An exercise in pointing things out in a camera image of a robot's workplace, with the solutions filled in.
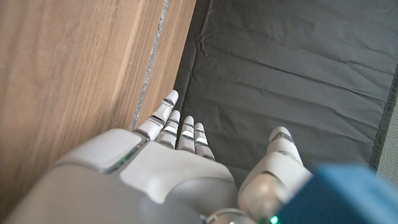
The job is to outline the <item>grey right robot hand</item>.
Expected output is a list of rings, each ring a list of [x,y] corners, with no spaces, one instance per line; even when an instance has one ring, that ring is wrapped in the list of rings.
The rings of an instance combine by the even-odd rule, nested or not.
[[[111,129],[60,158],[7,223],[267,223],[311,179],[278,127],[236,185],[204,127],[175,109],[177,91],[136,129]]]

